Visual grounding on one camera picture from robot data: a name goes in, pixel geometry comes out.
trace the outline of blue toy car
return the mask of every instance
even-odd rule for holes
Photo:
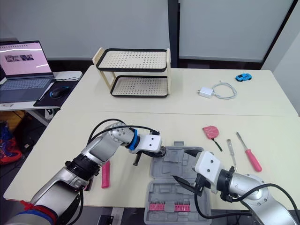
[[[252,79],[252,76],[250,74],[241,74],[241,75],[237,75],[235,77],[235,79],[237,81],[250,81]]]

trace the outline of gray tool case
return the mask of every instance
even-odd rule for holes
[[[187,149],[201,147],[183,147],[183,142],[174,142],[173,147],[166,147],[163,158],[153,158],[150,173],[154,178],[148,186],[144,222],[148,225],[210,225],[211,219],[201,217],[195,206],[194,193],[181,187],[172,175],[179,176],[193,183],[196,172],[192,170],[195,157],[184,153]],[[198,197],[199,208],[205,215],[211,215],[210,196],[204,189]],[[150,210],[150,204],[164,204],[164,210]],[[176,205],[189,205],[190,212],[175,211]]]

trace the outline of red bag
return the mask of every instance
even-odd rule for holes
[[[22,157],[22,153],[16,144],[14,136],[8,129],[7,122],[1,122],[0,127],[0,165],[4,165],[19,160]]]

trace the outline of laptop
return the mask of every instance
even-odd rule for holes
[[[38,100],[54,78],[39,41],[0,45],[0,103]]]

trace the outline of white desk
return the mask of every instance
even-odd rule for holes
[[[232,158],[226,140],[231,138],[237,167],[242,174],[251,173],[265,182],[283,187],[300,205],[299,158],[300,118],[230,115],[186,115],[128,112],[72,112],[61,110],[53,118],[28,159],[4,194],[6,199],[26,200],[31,197],[64,165],[85,147],[96,124],[108,118],[119,118],[128,125],[143,125],[161,131],[163,145],[184,141],[185,146],[202,146],[213,151],[225,168]],[[217,141],[206,138],[202,127],[215,125],[220,131]],[[255,172],[245,155],[235,132],[239,132],[262,166]],[[101,189],[101,174],[95,177],[90,192],[85,192],[88,206],[144,207],[151,158],[142,155],[139,165],[133,166],[135,155],[120,147],[111,158],[111,187]],[[285,207],[292,209],[284,194],[270,187],[270,191]],[[212,209],[245,209],[240,203],[228,203],[211,194]]]
[[[236,75],[250,73],[251,81],[238,82]],[[297,116],[297,112],[269,70],[171,69],[171,95],[166,98],[113,97],[94,66],[62,106],[62,110],[134,113]],[[201,97],[197,90],[219,80],[232,84],[238,96],[231,100]],[[218,93],[232,95],[227,87]]]
[[[66,71],[66,72],[53,72],[54,78],[59,79],[68,79],[68,78],[77,78],[80,79],[82,77],[82,72],[80,71]],[[0,84],[3,84],[6,81],[6,78],[2,79]],[[49,87],[45,90],[45,92],[52,86],[53,83],[49,85]],[[32,102],[12,102],[12,103],[2,103],[0,104],[0,111],[17,111],[17,110],[26,110],[30,113],[33,117],[39,120],[44,125],[48,125],[49,122],[43,118],[38,113],[34,112],[33,110],[36,109],[57,109],[59,106],[33,106],[36,101]]]

